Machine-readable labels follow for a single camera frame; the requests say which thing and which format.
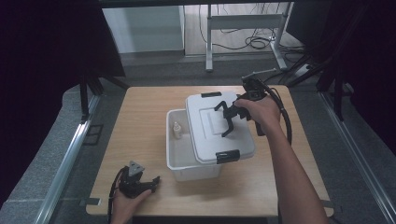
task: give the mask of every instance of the cable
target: cable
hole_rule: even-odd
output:
[[[271,6],[271,3],[268,3],[267,10],[265,11],[265,14],[268,14],[268,8],[270,8],[270,6]]]
[[[258,7],[258,6],[259,6],[259,4],[256,3],[255,6],[254,6],[254,8],[256,8],[256,7]],[[254,8],[250,10],[250,14],[253,12]]]
[[[226,11],[226,13],[228,14],[228,11],[225,9],[224,5],[223,5],[223,10]],[[204,38],[204,33],[202,32],[201,5],[199,6],[198,14],[199,14],[199,28],[200,28],[200,32],[201,32],[201,37],[207,43],[207,41]],[[239,30],[241,30],[241,29],[236,29],[236,30],[232,30],[232,31],[229,31],[229,32],[223,32],[222,30],[221,31],[223,33],[229,34],[229,33],[235,32],[235,31],[239,31]],[[225,49],[231,49],[231,50],[244,49],[244,48],[246,48],[248,46],[251,46],[253,49],[265,49],[266,47],[268,47],[268,45],[270,43],[270,40],[268,38],[256,36],[256,34],[258,33],[257,31],[258,31],[258,29],[255,29],[253,31],[253,34],[250,37],[247,37],[245,39],[245,46],[240,47],[240,48],[230,48],[230,47],[226,47],[226,46],[223,46],[223,45],[220,45],[220,44],[212,44],[212,45],[213,46],[218,46],[218,47],[221,47],[221,48],[225,48]],[[260,46],[260,47],[254,46],[254,44],[257,44],[257,43],[262,44],[262,46]]]
[[[297,60],[297,61],[292,61],[291,59],[288,58],[288,55],[289,55],[289,54],[304,54],[304,53],[303,53],[303,52],[285,53],[284,57],[285,57],[285,59],[286,59],[287,61],[289,61],[289,62],[291,62],[291,63],[297,63],[298,60]]]
[[[279,44],[279,46],[281,48],[285,48],[285,49],[303,49],[303,48],[305,48],[304,45],[302,45],[302,46],[284,46],[284,45]]]
[[[280,99],[280,97],[277,97],[277,95],[269,88],[264,82],[260,80],[262,87],[267,91],[270,96],[274,99],[275,103],[277,104],[277,107],[280,110],[280,113],[282,114],[283,120],[285,120],[286,124],[286,136],[288,138],[289,144],[291,145],[291,140],[292,140],[292,130],[291,130],[291,122],[289,118],[289,114],[285,109],[285,106],[283,106],[283,102]]]
[[[272,79],[272,78],[274,78],[274,77],[278,77],[278,76],[283,75],[283,74],[285,74],[285,73],[284,73],[284,72],[281,72],[281,73],[272,75],[272,76],[268,77],[267,79],[265,79],[263,82],[267,82],[268,80],[270,80],[270,79]]]
[[[116,178],[113,181],[113,184],[111,185],[111,190],[110,193],[108,194],[108,207],[107,207],[107,223],[111,223],[111,214],[113,212],[113,200],[114,200],[114,191],[117,189],[117,180],[120,177],[120,174],[122,174],[125,170],[129,169],[128,166],[123,167],[122,169],[119,170],[119,172],[116,175]]]
[[[310,58],[311,58],[310,55],[308,55],[308,56],[307,56],[307,55],[304,55],[303,57],[301,57],[301,58],[297,61],[297,63],[295,63],[295,64],[288,70],[288,73],[291,72],[291,71],[293,71],[293,69],[294,69],[295,67],[298,67],[298,66],[300,66],[300,65],[303,64],[303,63],[306,63]],[[283,81],[283,84],[285,84],[286,81],[289,79],[289,77],[290,77],[290,76],[283,76],[283,77],[277,82],[277,84],[280,85],[280,83],[283,81],[284,78],[285,78],[285,81]]]
[[[280,5],[280,3],[277,3],[276,13],[277,13],[277,10],[279,9],[279,5]]]
[[[282,101],[282,99],[280,98],[280,94],[279,94],[279,92],[277,91],[277,89],[275,89],[275,88],[271,88],[271,90],[275,91],[275,92],[276,92],[276,95],[277,95],[277,97],[279,98],[279,100],[280,100],[280,101]]]

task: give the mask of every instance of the wooden table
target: wooden table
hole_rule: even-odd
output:
[[[292,147],[321,200],[329,201],[317,164],[291,100],[288,88],[273,86],[287,109],[293,130]],[[273,164],[265,137],[258,137],[253,121],[250,131],[256,144],[251,159],[223,164],[218,178],[177,182],[166,166],[166,113],[185,108],[189,95],[212,91],[244,93],[240,86],[132,87],[126,92],[106,154],[94,183],[91,198],[99,205],[87,205],[92,215],[105,215],[108,193],[115,175],[129,161],[146,170],[142,182],[157,175],[157,191],[138,208],[138,216],[277,216]],[[326,208],[331,216],[333,210]]]

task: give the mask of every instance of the white plastic box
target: white plastic box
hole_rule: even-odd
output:
[[[174,122],[181,126],[181,138],[173,132]],[[166,162],[177,181],[218,177],[221,164],[201,164],[195,158],[185,109],[171,110],[166,115]]]
[[[233,131],[222,135],[229,123],[223,117],[224,108],[215,107],[220,102],[231,106],[235,100],[231,91],[195,94],[186,99],[186,109],[167,113],[166,160],[176,180],[217,177],[222,163],[254,155],[256,148],[246,119],[233,117]],[[174,133],[175,122],[181,126],[181,136]]]

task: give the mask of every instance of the small white bottle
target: small white bottle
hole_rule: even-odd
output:
[[[174,123],[174,134],[175,138],[181,138],[181,127],[177,122]]]

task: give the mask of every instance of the white wall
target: white wall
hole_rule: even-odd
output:
[[[183,7],[103,9],[119,53],[184,49]]]

